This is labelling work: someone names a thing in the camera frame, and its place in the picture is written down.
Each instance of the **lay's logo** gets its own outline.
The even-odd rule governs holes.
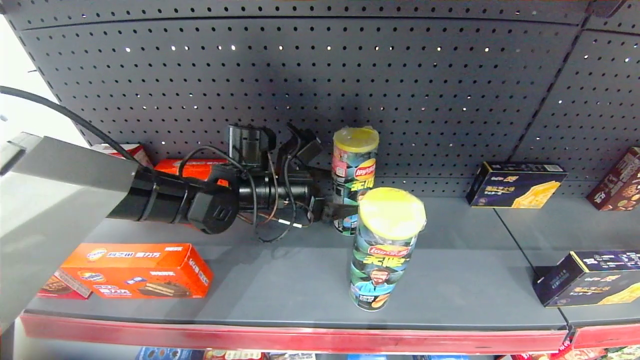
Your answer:
[[[90,272],[90,271],[81,270],[81,271],[78,271],[78,276],[80,276],[80,278],[83,280],[89,280],[93,282],[105,281],[104,275],[100,274],[99,272]]]
[[[356,168],[356,172],[353,175],[358,180],[367,180],[372,178],[376,174],[376,160],[369,159],[362,164],[358,168]]]
[[[409,253],[406,246],[397,245],[376,245],[369,248],[371,255],[389,256],[391,258],[401,258]]]
[[[89,254],[86,255],[86,258],[89,259],[89,261],[96,261],[106,253],[107,253],[107,249],[105,249],[104,247],[99,247],[97,249],[91,250],[91,252],[89,252]]]

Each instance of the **gray shelf surface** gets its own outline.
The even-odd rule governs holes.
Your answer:
[[[532,269],[491,209],[462,198],[423,199],[428,223],[386,308],[358,309],[348,295],[353,239],[327,224],[264,245],[239,223],[218,236],[181,225],[105,220],[94,243],[193,243],[215,279],[205,299],[34,299],[27,312],[96,320],[350,329],[556,330]]]
[[[541,210],[498,209],[533,266],[552,266],[571,250],[640,249],[640,211],[599,212],[586,199],[554,198]],[[562,307],[570,324],[640,322],[640,301]]]

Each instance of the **pegboard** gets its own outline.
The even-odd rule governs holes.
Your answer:
[[[506,159],[577,27],[443,19],[175,19],[23,31],[62,104],[181,158],[228,124],[381,133],[380,176],[472,177]]]
[[[591,17],[586,28],[640,34],[640,1],[628,0],[608,19]]]
[[[514,160],[556,161],[600,180],[640,144],[640,37],[585,31]]]
[[[5,0],[17,31],[97,22],[207,17],[414,17],[578,24],[587,1],[85,1]]]

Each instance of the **lower shelf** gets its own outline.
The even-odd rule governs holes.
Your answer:
[[[497,213],[533,266],[555,265],[571,250],[640,249],[639,210],[603,212],[586,199],[560,198],[550,200],[541,211],[498,209]],[[640,343],[640,300],[560,309],[578,328],[579,347]]]
[[[67,340],[89,336],[134,345],[168,346],[159,341],[173,338],[189,339],[188,347],[220,339],[216,346],[226,348],[260,348],[250,341],[269,339],[266,348],[311,352],[557,349],[566,334],[564,318],[538,302],[532,270],[494,210],[472,209],[461,198],[423,200],[426,230],[389,304],[375,313],[351,303],[353,239],[330,225],[265,245],[252,239],[246,224],[207,236],[184,226],[105,220],[86,242],[195,244],[215,273],[207,298],[35,299],[23,321],[39,336],[51,322],[58,324],[46,327],[52,333],[75,329],[64,330]]]

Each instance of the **ovaltine box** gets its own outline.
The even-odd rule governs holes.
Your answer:
[[[633,210],[640,202],[640,147],[631,147],[587,195],[600,211]]]
[[[120,144],[120,146],[122,146],[122,148],[125,149],[129,154],[133,155],[136,160],[140,161],[142,165],[145,165],[146,167],[153,167],[142,145],[138,143],[123,143]],[[115,156],[117,158],[122,157],[119,152],[113,150],[110,145],[107,145],[105,143],[94,145],[91,147],[91,149]]]
[[[191,244],[83,243],[60,267],[110,299],[199,298],[213,273]]]
[[[180,159],[164,159],[156,165],[156,170],[162,172],[168,172],[169,174],[178,174],[178,168],[180,167]],[[224,159],[192,159],[188,160],[184,165],[182,176],[195,177],[196,179],[206,180],[211,174],[211,169],[215,164],[224,164],[227,161]]]

